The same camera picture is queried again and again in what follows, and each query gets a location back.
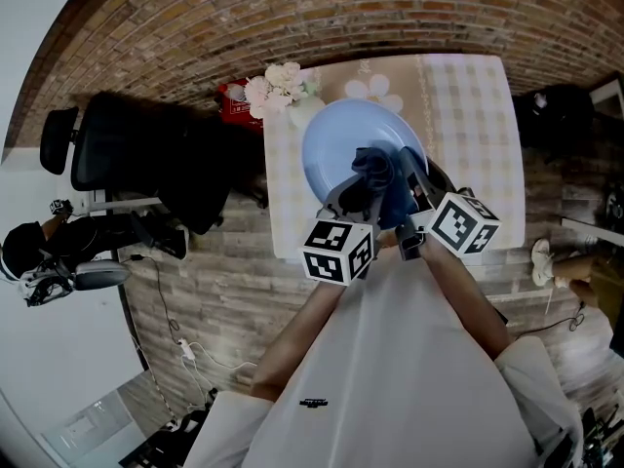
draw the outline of white flowers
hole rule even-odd
[[[400,113],[403,99],[396,94],[388,96],[389,90],[390,80],[383,74],[373,74],[368,85],[360,80],[351,80],[344,86],[344,93],[350,98],[367,98],[379,102],[393,113]]]
[[[294,101],[308,97],[307,88],[301,74],[301,66],[296,62],[284,65],[271,64],[264,76],[256,76],[245,86],[245,96],[254,118],[262,119],[267,109],[284,112]]]

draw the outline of white wall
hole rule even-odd
[[[58,468],[23,427],[1,394],[0,449],[19,468]]]
[[[73,464],[73,468],[118,468],[119,461],[145,442],[133,421]]]
[[[0,0],[0,142],[3,146],[21,83],[66,1]]]
[[[0,167],[0,241],[22,222],[48,219],[50,202],[65,197],[61,177],[20,170],[36,168],[36,158],[17,149]],[[33,435],[143,371],[116,288],[28,308],[0,283],[0,300],[0,390]]]

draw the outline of table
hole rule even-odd
[[[402,116],[427,156],[457,188],[470,186],[501,219],[489,249],[525,241],[525,180],[511,93],[500,58],[459,54],[394,56],[315,67],[306,74],[326,103],[375,100]],[[273,250],[298,258],[303,228],[321,207],[301,164],[303,132],[287,113],[264,119]]]

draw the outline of flower vase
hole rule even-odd
[[[287,107],[292,124],[304,131],[314,115],[325,107],[325,103],[316,96],[302,98]]]

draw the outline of white sneaker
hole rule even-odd
[[[533,262],[531,277],[536,286],[545,286],[552,279],[552,257],[549,241],[538,239],[530,251],[530,259]]]

